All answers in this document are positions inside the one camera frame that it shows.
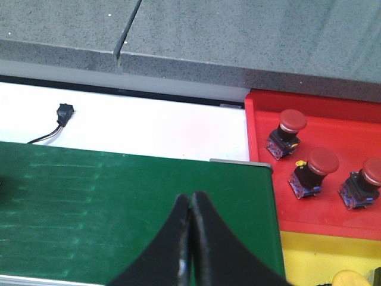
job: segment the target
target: red mushroom button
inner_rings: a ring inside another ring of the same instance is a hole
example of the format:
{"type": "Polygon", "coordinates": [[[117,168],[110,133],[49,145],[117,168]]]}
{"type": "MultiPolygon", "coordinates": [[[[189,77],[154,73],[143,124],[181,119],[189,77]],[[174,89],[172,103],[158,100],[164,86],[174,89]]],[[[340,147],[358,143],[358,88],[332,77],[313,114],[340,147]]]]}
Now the red mushroom button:
{"type": "Polygon", "coordinates": [[[365,160],[363,173],[367,182],[375,186],[381,186],[381,158],[365,160]]]}
{"type": "Polygon", "coordinates": [[[307,125],[307,118],[298,110],[286,109],[280,113],[280,127],[289,133],[297,133],[307,125]]]}
{"type": "Polygon", "coordinates": [[[328,149],[317,147],[308,156],[308,167],[320,176],[326,176],[339,168],[339,159],[328,149]]]}

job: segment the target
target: yellow surface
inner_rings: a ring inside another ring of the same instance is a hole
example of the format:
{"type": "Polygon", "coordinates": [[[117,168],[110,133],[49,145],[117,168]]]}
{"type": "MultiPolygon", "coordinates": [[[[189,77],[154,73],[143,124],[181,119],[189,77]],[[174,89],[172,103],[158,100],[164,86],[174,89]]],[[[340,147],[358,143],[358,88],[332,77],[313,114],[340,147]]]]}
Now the yellow surface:
{"type": "Polygon", "coordinates": [[[287,280],[295,286],[332,283],[339,271],[365,275],[381,266],[381,241],[281,232],[287,280]]]}
{"type": "Polygon", "coordinates": [[[371,286],[361,274],[352,270],[340,271],[333,277],[332,286],[371,286]]]}
{"type": "Polygon", "coordinates": [[[303,161],[303,160],[297,161],[297,162],[295,163],[295,165],[296,165],[297,167],[304,166],[304,165],[306,165],[306,164],[307,164],[307,162],[306,162],[306,161],[303,161]]]}

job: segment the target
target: red tray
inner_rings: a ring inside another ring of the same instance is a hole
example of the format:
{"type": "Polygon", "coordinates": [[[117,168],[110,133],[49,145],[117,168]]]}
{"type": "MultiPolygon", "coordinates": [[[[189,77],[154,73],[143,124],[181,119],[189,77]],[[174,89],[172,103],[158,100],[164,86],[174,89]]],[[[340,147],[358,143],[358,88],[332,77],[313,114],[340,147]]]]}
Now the red tray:
{"type": "Polygon", "coordinates": [[[312,97],[285,92],[253,91],[245,100],[251,161],[273,165],[280,229],[309,234],[381,240],[381,197],[367,209],[347,210],[338,193],[351,171],[369,157],[381,157],[381,104],[312,97]],[[276,161],[264,147],[279,124],[279,113],[297,109],[308,119],[294,154],[276,161]],[[298,160],[307,161],[314,147],[336,153],[340,168],[323,181],[316,197],[298,200],[288,184],[298,160]]]}

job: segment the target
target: green conveyor belt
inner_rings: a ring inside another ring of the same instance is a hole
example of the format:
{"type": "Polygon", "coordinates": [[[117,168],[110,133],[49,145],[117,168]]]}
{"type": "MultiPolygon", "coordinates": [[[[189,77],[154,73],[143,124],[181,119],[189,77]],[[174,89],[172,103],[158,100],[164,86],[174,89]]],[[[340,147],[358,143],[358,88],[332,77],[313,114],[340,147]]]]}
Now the green conveyor belt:
{"type": "Polygon", "coordinates": [[[266,167],[0,142],[0,181],[0,274],[106,284],[155,237],[177,194],[203,190],[284,275],[266,167]]]}

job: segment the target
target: gray countertop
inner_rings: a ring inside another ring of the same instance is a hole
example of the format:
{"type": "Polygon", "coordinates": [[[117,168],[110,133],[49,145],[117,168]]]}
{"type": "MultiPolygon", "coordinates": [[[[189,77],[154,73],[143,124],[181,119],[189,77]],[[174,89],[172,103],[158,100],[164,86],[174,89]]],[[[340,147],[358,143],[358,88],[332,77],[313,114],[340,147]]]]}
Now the gray countertop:
{"type": "Polygon", "coordinates": [[[135,75],[381,102],[380,57],[381,0],[0,1],[0,74],[33,63],[118,88],[135,75]]]}
{"type": "Polygon", "coordinates": [[[138,0],[0,1],[0,58],[113,72],[138,0]]]}
{"type": "Polygon", "coordinates": [[[126,73],[381,101],[381,1],[143,1],[126,73]]]}

